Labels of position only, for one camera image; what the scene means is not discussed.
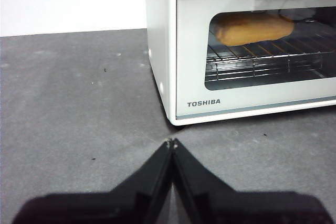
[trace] toaster oven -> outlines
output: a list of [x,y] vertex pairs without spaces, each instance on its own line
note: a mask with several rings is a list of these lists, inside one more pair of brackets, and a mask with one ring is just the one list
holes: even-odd
[[[336,104],[336,0],[146,0],[146,11],[149,59],[174,125]],[[228,14],[271,15],[293,30],[228,45],[216,33]],[[279,28],[262,25],[257,37]]]

